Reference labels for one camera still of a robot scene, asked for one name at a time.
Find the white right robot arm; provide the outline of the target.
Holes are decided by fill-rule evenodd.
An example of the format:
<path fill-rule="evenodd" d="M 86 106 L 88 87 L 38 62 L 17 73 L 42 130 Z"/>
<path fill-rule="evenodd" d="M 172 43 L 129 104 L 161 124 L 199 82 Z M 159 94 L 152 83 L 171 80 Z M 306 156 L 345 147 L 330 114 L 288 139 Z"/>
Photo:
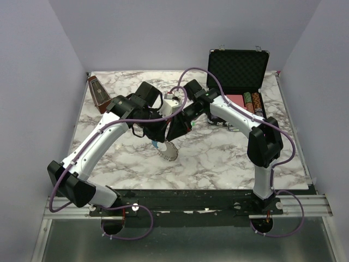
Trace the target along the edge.
<path fill-rule="evenodd" d="M 255 166 L 255 183 L 251 200 L 251 208 L 258 214 L 265 213 L 270 208 L 269 198 L 274 194 L 271 179 L 271 165 L 280 157 L 284 145 L 276 119 L 270 117 L 263 120 L 240 106 L 231 106 L 226 96 L 216 90 L 206 91 L 196 81 L 191 80 L 184 86 L 192 104 L 174 116 L 170 122 L 166 139 L 172 141 L 192 129 L 191 122 L 202 114 L 219 117 L 230 125 L 238 128 L 248 138 L 247 155 Z"/>

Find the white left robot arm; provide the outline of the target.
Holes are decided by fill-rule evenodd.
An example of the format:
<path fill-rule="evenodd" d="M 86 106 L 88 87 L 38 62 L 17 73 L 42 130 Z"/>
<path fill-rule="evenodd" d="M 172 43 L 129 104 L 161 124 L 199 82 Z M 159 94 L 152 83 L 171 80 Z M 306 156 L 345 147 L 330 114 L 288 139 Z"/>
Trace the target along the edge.
<path fill-rule="evenodd" d="M 163 99 L 154 86 L 142 82 L 136 92 L 111 99 L 97 126 L 81 145 L 61 162 L 52 161 L 47 171 L 54 186 L 49 210 L 58 212 L 69 205 L 102 206 L 110 216 L 121 209 L 118 193 L 108 186 L 89 181 L 96 164 L 112 144 L 133 125 L 139 125 L 151 140 L 163 142 L 167 117 L 154 108 L 155 101 Z"/>

